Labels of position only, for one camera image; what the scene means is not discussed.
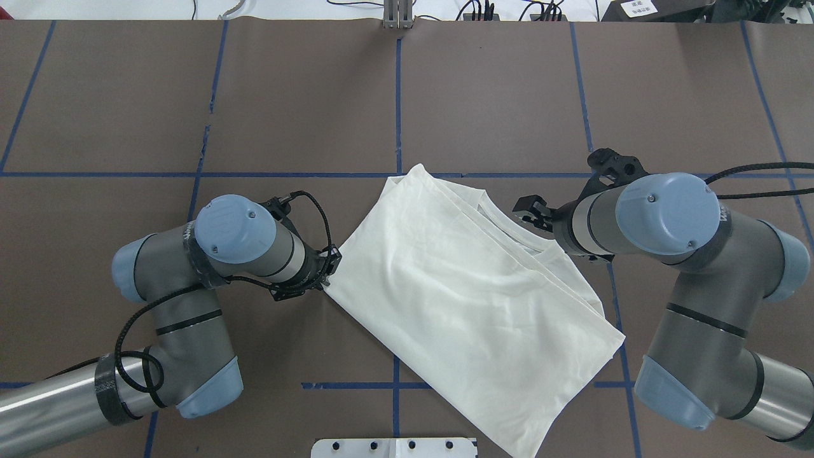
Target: white bracket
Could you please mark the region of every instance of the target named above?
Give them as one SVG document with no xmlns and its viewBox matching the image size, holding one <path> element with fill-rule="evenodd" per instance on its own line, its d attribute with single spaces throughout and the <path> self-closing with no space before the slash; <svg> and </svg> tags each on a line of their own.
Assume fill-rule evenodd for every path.
<svg viewBox="0 0 814 458">
<path fill-rule="evenodd" d="M 477 458 L 473 438 L 322 439 L 311 458 Z"/>
<path fill-rule="evenodd" d="M 413 0 L 384 0 L 384 28 L 411 29 Z"/>
</svg>

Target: white cloth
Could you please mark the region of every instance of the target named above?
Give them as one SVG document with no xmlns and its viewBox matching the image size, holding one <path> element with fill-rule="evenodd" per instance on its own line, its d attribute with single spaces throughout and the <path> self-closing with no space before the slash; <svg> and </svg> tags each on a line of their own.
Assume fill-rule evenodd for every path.
<svg viewBox="0 0 814 458">
<path fill-rule="evenodd" d="M 624 340 L 556 242 L 422 165 L 388 179 L 340 251 L 327 293 L 518 458 Z"/>
</svg>

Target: barcode label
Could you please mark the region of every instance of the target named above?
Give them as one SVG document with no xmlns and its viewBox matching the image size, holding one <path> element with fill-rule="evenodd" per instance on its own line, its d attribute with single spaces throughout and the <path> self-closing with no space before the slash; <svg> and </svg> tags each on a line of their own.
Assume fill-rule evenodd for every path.
<svg viewBox="0 0 814 458">
<path fill-rule="evenodd" d="M 650 0 L 634 0 L 633 2 L 622 3 L 622 9 L 628 17 L 639 17 L 658 13 L 659 10 Z"/>
</svg>

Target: robotic arm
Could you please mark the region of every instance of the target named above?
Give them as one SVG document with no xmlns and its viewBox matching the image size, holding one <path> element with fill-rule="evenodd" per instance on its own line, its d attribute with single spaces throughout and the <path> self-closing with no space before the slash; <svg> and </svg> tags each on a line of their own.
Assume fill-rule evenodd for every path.
<svg viewBox="0 0 814 458">
<path fill-rule="evenodd" d="M 803 243 L 728 209 L 693 175 L 648 174 L 610 149 L 588 163 L 596 174 L 577 200 L 550 209 L 526 196 L 514 213 L 553 232 L 566 253 L 596 262 L 644 254 L 680 272 L 639 372 L 638 398 L 691 429 L 722 416 L 814 450 L 814 374 L 744 346 L 758 306 L 790 297 L 806 279 Z"/>
<path fill-rule="evenodd" d="M 122 247 L 114 281 L 127 299 L 158 304 L 142 309 L 152 312 L 158 344 L 121 352 L 119 369 L 108 354 L 0 397 L 0 455 L 28 455 L 168 405 L 195 418 L 234 401 L 243 382 L 214 289 L 247 272 L 271 282 L 274 300 L 296 297 L 322 289 L 341 259 L 330 233 L 322 251 L 300 239 L 287 218 L 300 195 L 313 199 L 221 196 L 197 220 Z M 117 349 L 123 340 L 124 332 Z"/>
</svg>

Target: light blue joint cap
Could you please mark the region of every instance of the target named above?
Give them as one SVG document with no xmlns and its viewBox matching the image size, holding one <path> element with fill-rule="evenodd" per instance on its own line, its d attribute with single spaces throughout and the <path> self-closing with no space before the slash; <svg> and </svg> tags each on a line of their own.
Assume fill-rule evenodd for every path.
<svg viewBox="0 0 814 458">
<path fill-rule="evenodd" d="M 777 288 L 764 299 L 766 302 L 780 302 L 791 297 L 797 288 L 803 286 L 811 270 L 811 258 L 808 256 L 806 245 L 797 237 L 786 234 L 762 219 L 760 221 L 772 228 L 783 247 L 783 276 Z"/>
<path fill-rule="evenodd" d="M 216 197 L 195 220 L 195 238 L 209 257 L 227 264 L 254 261 L 271 248 L 277 224 L 268 210 L 243 196 Z"/>
<path fill-rule="evenodd" d="M 675 255 L 703 247 L 718 231 L 718 197 L 695 175 L 639 178 L 616 201 L 616 222 L 647 253 Z"/>
<path fill-rule="evenodd" d="M 154 235 L 155 234 L 150 234 L 128 243 L 119 248 L 119 251 L 113 256 L 113 263 L 110 269 L 113 275 L 113 283 L 119 291 L 121 291 L 121 295 L 128 301 L 136 303 L 146 302 L 144 297 L 142 297 L 136 289 L 136 259 L 144 242 Z"/>
<path fill-rule="evenodd" d="M 235 356 L 176 408 L 184 418 L 209 415 L 231 404 L 242 392 L 243 378 Z"/>
<path fill-rule="evenodd" d="M 715 419 L 698 396 L 650 356 L 645 355 L 633 391 L 654 412 L 686 428 L 703 431 Z"/>
</svg>

